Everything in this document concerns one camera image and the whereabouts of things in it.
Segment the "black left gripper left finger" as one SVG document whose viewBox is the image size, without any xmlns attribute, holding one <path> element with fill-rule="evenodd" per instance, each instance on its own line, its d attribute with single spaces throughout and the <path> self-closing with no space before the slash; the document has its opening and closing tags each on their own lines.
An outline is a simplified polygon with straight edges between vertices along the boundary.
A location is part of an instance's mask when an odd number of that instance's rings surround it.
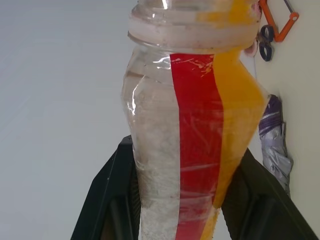
<svg viewBox="0 0 320 240">
<path fill-rule="evenodd" d="M 73 240 L 137 240 L 141 200 L 133 142 L 126 136 L 93 179 Z"/>
</svg>

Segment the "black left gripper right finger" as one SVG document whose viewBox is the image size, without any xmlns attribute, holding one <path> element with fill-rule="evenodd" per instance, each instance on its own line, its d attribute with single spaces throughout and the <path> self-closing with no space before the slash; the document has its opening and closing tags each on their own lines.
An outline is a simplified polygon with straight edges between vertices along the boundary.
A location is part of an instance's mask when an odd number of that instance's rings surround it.
<svg viewBox="0 0 320 240">
<path fill-rule="evenodd" d="M 222 204 L 232 240 L 317 240 L 276 178 L 247 150 Z"/>
</svg>

